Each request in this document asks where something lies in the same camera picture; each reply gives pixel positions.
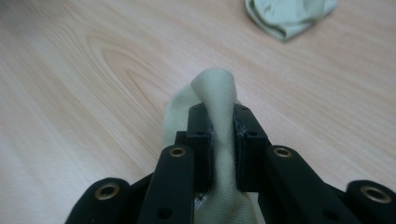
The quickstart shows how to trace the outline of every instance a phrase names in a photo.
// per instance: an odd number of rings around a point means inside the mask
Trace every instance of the wooden table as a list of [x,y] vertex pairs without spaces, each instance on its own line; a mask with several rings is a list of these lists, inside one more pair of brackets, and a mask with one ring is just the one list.
[[396,2],[339,4],[285,44],[244,1],[1,1],[1,223],[63,223],[93,182],[151,173],[167,103],[210,67],[327,183],[396,190]]

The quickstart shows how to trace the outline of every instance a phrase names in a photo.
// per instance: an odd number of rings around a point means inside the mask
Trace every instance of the light wood surface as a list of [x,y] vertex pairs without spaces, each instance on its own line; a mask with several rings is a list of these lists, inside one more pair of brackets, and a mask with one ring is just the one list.
[[395,11],[342,0],[284,44],[240,0],[1,1],[0,223],[63,223],[93,182],[151,173],[167,103],[210,67],[327,183],[396,190]]

